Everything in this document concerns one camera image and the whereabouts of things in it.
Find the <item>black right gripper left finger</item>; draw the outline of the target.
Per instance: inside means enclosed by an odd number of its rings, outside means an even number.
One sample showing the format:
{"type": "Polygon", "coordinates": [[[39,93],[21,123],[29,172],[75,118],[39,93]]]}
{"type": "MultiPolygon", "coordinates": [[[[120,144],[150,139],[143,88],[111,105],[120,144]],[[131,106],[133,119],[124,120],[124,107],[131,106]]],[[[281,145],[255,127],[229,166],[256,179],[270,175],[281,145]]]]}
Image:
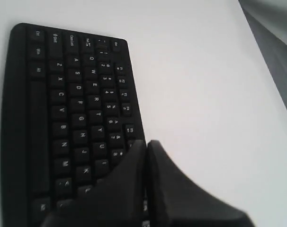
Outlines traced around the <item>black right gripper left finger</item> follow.
{"type": "Polygon", "coordinates": [[[51,212],[43,227],[140,227],[146,143],[136,140],[120,164],[82,198],[51,212]]]}

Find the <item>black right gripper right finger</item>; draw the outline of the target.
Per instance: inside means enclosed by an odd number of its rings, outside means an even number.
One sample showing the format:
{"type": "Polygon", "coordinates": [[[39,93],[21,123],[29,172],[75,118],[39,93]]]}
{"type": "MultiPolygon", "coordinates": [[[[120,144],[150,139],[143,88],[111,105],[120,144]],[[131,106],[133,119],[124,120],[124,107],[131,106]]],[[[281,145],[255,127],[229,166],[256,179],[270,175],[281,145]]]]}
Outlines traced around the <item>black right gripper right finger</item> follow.
{"type": "Polygon", "coordinates": [[[252,227],[243,211],[190,180],[157,140],[148,143],[146,190],[153,227],[252,227]]]}

